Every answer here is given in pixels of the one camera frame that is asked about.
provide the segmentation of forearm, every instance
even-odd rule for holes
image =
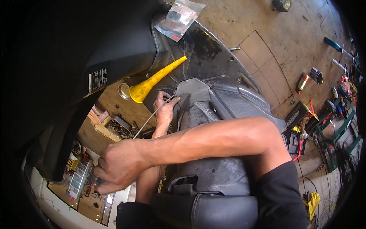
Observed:
[[[161,137],[167,134],[168,128],[158,126],[152,138]],[[161,165],[151,167],[141,173],[136,180],[136,202],[150,204],[153,196],[157,193]]]
[[[290,161],[276,126],[263,117],[218,121],[150,139],[142,145],[151,164],[184,163],[209,157],[259,155],[262,173]]]

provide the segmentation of yellow bag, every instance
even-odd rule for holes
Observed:
[[[302,201],[309,208],[310,221],[313,220],[315,210],[317,209],[320,202],[320,195],[317,192],[311,192],[309,195],[309,202],[305,202],[304,199],[302,199]]]

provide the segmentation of bolt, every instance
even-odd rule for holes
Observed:
[[[291,105],[293,105],[295,102],[296,102],[296,99],[295,99],[295,98],[293,98],[293,99],[291,99],[290,104],[291,104]]]

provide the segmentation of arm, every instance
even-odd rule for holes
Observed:
[[[102,154],[105,159],[102,168],[95,169],[99,177],[108,181],[98,191],[124,189],[153,166],[239,155],[256,155],[253,168],[257,178],[291,161],[281,133],[270,120],[263,117],[223,120],[154,139],[123,140],[111,145]]]
[[[155,102],[154,110],[160,107],[163,102],[170,98],[168,93],[160,91]],[[161,137],[167,134],[168,127],[173,119],[173,107],[180,100],[179,97],[168,101],[156,112],[156,129],[152,138]],[[151,167],[141,173],[136,180],[136,202],[150,204],[157,192],[161,165]]]

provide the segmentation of person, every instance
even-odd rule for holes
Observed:
[[[168,93],[160,91],[154,109],[169,98]],[[256,227],[306,228],[297,170],[274,123],[264,117],[236,118],[167,135],[173,107],[179,100],[173,98],[156,112],[157,125],[151,139],[111,144],[98,160],[94,172],[105,180],[97,187],[99,193],[123,190],[136,180],[136,201],[118,205],[117,228],[158,227],[149,205],[157,193],[161,165],[240,155],[250,155],[256,178]]]

